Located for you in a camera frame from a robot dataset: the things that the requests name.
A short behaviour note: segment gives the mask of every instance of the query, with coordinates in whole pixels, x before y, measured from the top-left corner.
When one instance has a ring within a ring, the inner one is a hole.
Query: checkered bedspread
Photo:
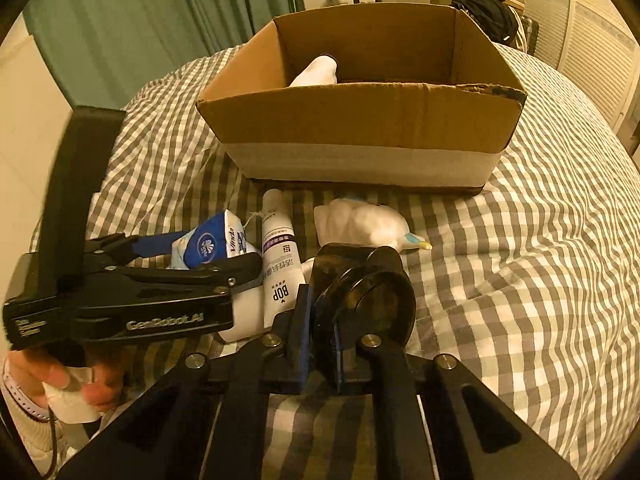
[[[224,208],[243,220],[260,209],[194,106],[238,48],[147,84],[127,105],[91,236],[190,229]],[[398,209],[433,244],[402,256],[418,305],[408,351],[458,356],[591,480],[640,415],[640,176],[581,91],[533,57],[500,51],[529,99],[480,195],[353,194]],[[304,259],[318,250],[313,208],[333,198],[294,192]],[[258,240],[255,229],[248,239]],[[131,394],[183,352],[236,347],[203,336],[138,348]],[[304,395],[271,397],[265,450],[265,479],[373,479],[371,401],[332,397],[314,375]]]

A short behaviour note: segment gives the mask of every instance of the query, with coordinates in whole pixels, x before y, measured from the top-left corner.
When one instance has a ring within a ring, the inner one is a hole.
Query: cardboard box
[[[321,54],[337,60],[338,84],[288,88]],[[197,107],[252,179],[478,192],[525,98],[466,14],[379,3],[275,18]]]

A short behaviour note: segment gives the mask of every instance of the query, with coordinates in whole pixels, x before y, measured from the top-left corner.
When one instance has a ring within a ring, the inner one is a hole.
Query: metal bolt
[[[436,357],[436,363],[440,368],[453,370],[458,364],[458,360],[451,354],[440,354]]]
[[[263,345],[268,346],[269,348],[276,348],[276,346],[282,343],[280,336],[273,332],[263,335],[260,341]]]
[[[192,370],[197,370],[198,368],[202,368],[207,358],[202,354],[190,354],[187,355],[184,359],[184,364],[187,365],[187,368],[191,368]]]
[[[367,334],[362,336],[360,342],[364,346],[367,346],[369,348],[377,348],[378,346],[382,345],[382,339],[380,339],[380,336],[377,336],[375,334]]]

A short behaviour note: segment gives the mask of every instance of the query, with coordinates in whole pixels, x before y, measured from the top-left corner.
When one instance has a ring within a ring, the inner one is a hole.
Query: toothpaste tube
[[[176,240],[172,245],[172,269],[196,269],[201,264],[233,258],[258,250],[244,237],[242,222],[224,210]],[[264,332],[262,276],[251,283],[231,288],[234,325],[218,335],[227,343]]]
[[[279,189],[262,199],[262,265],[264,268],[264,327],[273,325],[279,312],[296,305],[298,286],[305,283],[291,220]]]

